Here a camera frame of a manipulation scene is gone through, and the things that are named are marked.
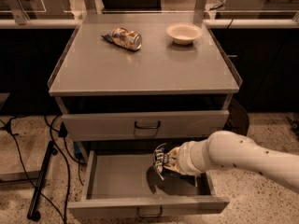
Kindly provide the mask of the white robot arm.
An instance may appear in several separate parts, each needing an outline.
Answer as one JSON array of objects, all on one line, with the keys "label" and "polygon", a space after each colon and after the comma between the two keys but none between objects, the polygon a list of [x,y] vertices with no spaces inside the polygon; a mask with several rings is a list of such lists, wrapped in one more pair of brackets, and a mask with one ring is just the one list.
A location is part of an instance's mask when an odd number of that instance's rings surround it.
[{"label": "white robot arm", "polygon": [[218,131],[204,141],[185,142],[169,151],[163,168],[182,175],[236,168],[268,178],[299,192],[299,156],[258,146],[252,139]]}]

